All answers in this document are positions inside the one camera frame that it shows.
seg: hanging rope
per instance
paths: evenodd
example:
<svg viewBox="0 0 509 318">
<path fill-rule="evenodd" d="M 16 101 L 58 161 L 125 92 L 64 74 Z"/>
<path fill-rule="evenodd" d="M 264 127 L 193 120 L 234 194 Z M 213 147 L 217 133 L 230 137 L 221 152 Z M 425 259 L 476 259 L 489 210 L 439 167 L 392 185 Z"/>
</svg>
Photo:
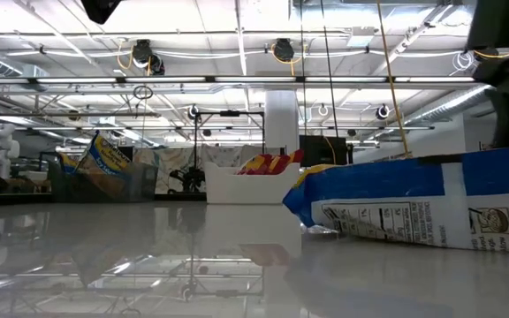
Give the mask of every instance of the hanging rope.
<svg viewBox="0 0 509 318">
<path fill-rule="evenodd" d="M 384 44 L 384 57 L 386 58 L 386 67 L 388 68 L 388 79 L 390 81 L 390 90 L 392 93 L 392 102 L 394 103 L 394 110 L 396 112 L 396 119 L 398 120 L 399 134 L 404 143 L 404 155 L 409 158 L 409 150 L 407 147 L 406 132 L 402 125 L 402 116 L 399 112 L 398 103 L 396 102 L 396 92 L 394 90 L 394 78 L 392 77 L 392 69 L 390 66 L 390 57 L 388 56 L 388 44 L 386 43 L 386 33 L 384 32 L 384 23 L 382 21 L 382 11 L 380 9 L 380 0 L 376 0 L 376 7 L 378 8 L 378 18 L 380 19 L 380 31 L 382 31 L 382 42 Z"/>
</svg>

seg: black monitor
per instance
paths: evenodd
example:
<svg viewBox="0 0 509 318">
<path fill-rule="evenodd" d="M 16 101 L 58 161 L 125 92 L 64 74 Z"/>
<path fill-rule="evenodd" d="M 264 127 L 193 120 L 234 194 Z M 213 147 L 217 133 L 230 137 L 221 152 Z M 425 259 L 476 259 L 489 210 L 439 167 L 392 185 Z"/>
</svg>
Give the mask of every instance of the black monitor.
<svg viewBox="0 0 509 318">
<path fill-rule="evenodd" d="M 509 48 L 509 0 L 478 0 L 467 49 Z"/>
<path fill-rule="evenodd" d="M 323 163 L 339 165 L 347 163 L 345 138 L 301 135 L 300 149 L 304 150 L 304 157 L 301 160 L 302 167 Z"/>
</svg>

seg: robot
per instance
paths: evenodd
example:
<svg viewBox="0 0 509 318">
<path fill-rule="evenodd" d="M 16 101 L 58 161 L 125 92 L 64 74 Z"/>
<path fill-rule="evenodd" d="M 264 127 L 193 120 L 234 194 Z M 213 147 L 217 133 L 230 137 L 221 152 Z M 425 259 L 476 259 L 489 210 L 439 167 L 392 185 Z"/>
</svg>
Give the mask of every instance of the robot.
<svg viewBox="0 0 509 318">
<path fill-rule="evenodd" d="M 15 125 L 0 124 L 0 178 L 8 179 L 11 173 L 11 158 L 19 157 L 19 142 L 13 140 Z"/>
</svg>

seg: ceiling light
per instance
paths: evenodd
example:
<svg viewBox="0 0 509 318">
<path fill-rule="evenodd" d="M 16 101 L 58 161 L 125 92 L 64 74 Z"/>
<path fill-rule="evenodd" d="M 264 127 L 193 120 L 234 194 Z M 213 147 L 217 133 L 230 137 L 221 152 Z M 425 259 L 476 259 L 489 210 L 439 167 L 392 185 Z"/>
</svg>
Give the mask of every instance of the ceiling light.
<svg viewBox="0 0 509 318">
<path fill-rule="evenodd" d="M 115 269 L 113 270 L 113 274 L 119 274 L 122 271 L 124 271 L 125 269 L 128 269 L 130 266 L 131 266 L 131 262 L 123 263 L 123 264 L 115 267 Z"/>
<path fill-rule="evenodd" d="M 329 110 L 327 109 L 327 107 L 325 107 L 325 105 L 323 103 L 322 103 L 322 107 L 319 108 L 318 112 L 319 112 L 319 115 L 321 115 L 321 116 L 327 116 L 327 114 L 329 114 Z"/>
<path fill-rule="evenodd" d="M 28 84 L 28 79 L 0 79 L 0 84 Z"/>
<path fill-rule="evenodd" d="M 126 78 L 127 83 L 182 83 L 204 82 L 204 77 L 136 77 Z"/>
<path fill-rule="evenodd" d="M 28 119 L 14 116 L 0 116 L 0 120 L 6 121 L 8 123 L 14 123 L 17 125 L 31 125 L 33 123 Z"/>
<path fill-rule="evenodd" d="M 113 72 L 115 72 L 115 73 L 119 73 L 119 74 L 121 74 L 121 75 L 123 75 L 123 76 L 125 76 L 125 77 L 127 76 L 127 74 L 125 74 L 125 72 L 123 72 L 123 71 L 121 71 L 121 70 L 113 70 Z"/>
<path fill-rule="evenodd" d="M 350 82 L 374 82 L 374 83 L 384 83 L 388 80 L 385 76 L 368 76 L 368 77 L 326 77 L 326 76 L 311 76 L 306 78 L 306 82 L 329 82 L 330 80 L 333 83 L 350 83 Z"/>
<path fill-rule="evenodd" d="M 89 138 L 72 138 L 72 141 L 83 143 L 83 144 L 88 144 L 91 142 L 91 139 L 89 139 Z"/>
<path fill-rule="evenodd" d="M 115 78 L 52 78 L 37 79 L 41 84 L 108 84 L 116 83 Z"/>
<path fill-rule="evenodd" d="M 127 137 L 127 138 L 130 138 L 132 140 L 136 140 L 136 141 L 139 141 L 141 140 L 141 137 L 138 133 L 136 132 L 133 132 L 131 131 L 130 129 L 124 129 L 123 130 L 123 134 Z"/>
<path fill-rule="evenodd" d="M 294 82 L 296 80 L 295 77 L 286 77 L 286 76 L 268 76 L 268 77 L 258 77 L 258 76 L 225 76 L 225 77 L 216 77 L 216 82 Z"/>
<path fill-rule="evenodd" d="M 33 127 L 33 130 L 44 130 L 44 131 L 60 131 L 60 130 L 76 130 L 76 127 Z"/>
<path fill-rule="evenodd" d="M 398 83 L 456 83 L 456 82 L 474 82 L 470 77 L 397 77 L 394 81 Z"/>
</svg>

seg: metal frame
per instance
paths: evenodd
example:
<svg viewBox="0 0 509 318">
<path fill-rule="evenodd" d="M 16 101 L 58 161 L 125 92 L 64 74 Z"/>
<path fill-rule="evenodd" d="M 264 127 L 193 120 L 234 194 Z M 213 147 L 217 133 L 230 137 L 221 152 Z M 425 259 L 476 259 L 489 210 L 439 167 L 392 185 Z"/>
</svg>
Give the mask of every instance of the metal frame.
<svg viewBox="0 0 509 318">
<path fill-rule="evenodd" d="M 198 118 L 201 115 L 208 115 L 208 117 L 201 123 L 201 125 L 198 126 Z M 201 128 L 203 125 L 205 125 L 211 117 L 214 115 L 218 115 L 221 117 L 239 117 L 241 115 L 247 115 L 249 118 L 252 119 L 251 115 L 259 115 L 262 117 L 262 125 L 258 125 L 258 129 L 262 131 L 262 153 L 266 154 L 266 138 L 264 135 L 264 111 L 238 111 L 238 110 L 222 110 L 222 111 L 197 111 L 194 116 L 194 168 L 198 168 L 198 129 Z"/>
</svg>

